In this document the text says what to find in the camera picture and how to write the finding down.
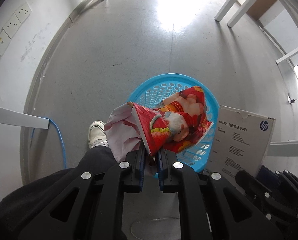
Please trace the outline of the wall socket panel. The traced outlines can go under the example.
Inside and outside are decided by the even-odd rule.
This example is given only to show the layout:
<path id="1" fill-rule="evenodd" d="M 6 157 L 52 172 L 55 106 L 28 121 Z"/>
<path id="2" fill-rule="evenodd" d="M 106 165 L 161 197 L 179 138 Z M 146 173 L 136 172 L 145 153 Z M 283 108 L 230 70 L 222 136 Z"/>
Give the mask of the wall socket panel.
<path id="1" fill-rule="evenodd" d="M 2 56 L 8 48 L 12 38 L 25 22 L 32 10 L 27 2 L 22 4 L 11 15 L 9 20 L 3 26 L 0 32 L 0 56 Z"/>

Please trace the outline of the black trousers leg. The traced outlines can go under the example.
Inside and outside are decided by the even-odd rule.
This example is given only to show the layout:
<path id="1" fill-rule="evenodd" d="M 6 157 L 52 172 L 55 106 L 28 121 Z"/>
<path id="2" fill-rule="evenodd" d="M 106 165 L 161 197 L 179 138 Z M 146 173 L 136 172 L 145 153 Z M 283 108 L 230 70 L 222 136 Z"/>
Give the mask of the black trousers leg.
<path id="1" fill-rule="evenodd" d="M 115 164 L 110 148 L 95 146 L 85 153 L 75 168 L 50 174 L 3 198 L 0 202 L 0 219 L 16 235 L 82 173 L 96 175 L 106 172 Z"/>

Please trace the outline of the white HP cardboard box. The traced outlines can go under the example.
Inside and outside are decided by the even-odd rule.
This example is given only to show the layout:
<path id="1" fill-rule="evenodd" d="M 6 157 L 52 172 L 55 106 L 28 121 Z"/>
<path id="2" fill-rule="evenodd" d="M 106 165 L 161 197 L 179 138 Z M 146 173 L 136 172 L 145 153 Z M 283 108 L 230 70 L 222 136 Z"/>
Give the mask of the white HP cardboard box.
<path id="1" fill-rule="evenodd" d="M 275 118 L 221 106 L 204 175 L 214 172 L 225 177 L 241 193 L 235 176 L 245 170 L 255 177 L 272 140 Z"/>

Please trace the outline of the white table leg frame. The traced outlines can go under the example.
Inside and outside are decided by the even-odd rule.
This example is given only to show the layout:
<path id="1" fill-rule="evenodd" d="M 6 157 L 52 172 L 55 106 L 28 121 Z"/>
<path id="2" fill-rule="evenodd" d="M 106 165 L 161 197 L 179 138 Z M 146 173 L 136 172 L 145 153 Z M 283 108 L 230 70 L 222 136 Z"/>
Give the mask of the white table leg frame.
<path id="1" fill-rule="evenodd" d="M 0 124 L 48 129 L 49 119 L 0 107 Z"/>

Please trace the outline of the white sneaker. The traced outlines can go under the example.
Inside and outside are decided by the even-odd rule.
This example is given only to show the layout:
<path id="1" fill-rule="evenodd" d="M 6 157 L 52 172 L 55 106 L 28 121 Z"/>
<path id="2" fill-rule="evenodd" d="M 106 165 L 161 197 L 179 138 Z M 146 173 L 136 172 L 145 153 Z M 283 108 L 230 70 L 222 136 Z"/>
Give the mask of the white sneaker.
<path id="1" fill-rule="evenodd" d="M 105 123 L 102 121 L 94 121 L 89 126 L 88 146 L 90 149 L 96 146 L 109 146 L 104 129 Z"/>

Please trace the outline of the red snack bag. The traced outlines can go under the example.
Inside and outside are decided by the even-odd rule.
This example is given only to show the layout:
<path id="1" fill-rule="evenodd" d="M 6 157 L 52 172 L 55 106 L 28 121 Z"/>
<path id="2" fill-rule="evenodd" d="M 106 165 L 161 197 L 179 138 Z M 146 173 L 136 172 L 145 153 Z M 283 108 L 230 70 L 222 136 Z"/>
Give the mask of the red snack bag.
<path id="1" fill-rule="evenodd" d="M 149 158 L 155 160 L 160 149 L 177 155 L 180 162 L 201 172 L 211 149 L 217 102 L 201 86 L 161 86 L 150 90 L 151 95 L 163 92 L 158 100 L 129 101 L 114 109 L 105 123 L 105 134 L 116 161 L 124 161 L 128 152 L 145 146 Z"/>

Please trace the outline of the blue plastic waste basket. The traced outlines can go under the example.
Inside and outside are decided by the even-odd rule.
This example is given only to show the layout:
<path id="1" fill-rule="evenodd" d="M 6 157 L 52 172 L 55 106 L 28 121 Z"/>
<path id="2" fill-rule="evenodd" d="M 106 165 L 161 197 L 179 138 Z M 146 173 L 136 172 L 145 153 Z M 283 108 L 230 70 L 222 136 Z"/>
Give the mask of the blue plastic waste basket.
<path id="1" fill-rule="evenodd" d="M 139 85 L 128 100 L 135 103 L 135 118 L 152 159 L 163 148 L 196 172 L 203 171 L 219 109 L 204 84 L 183 74 L 161 74 Z"/>

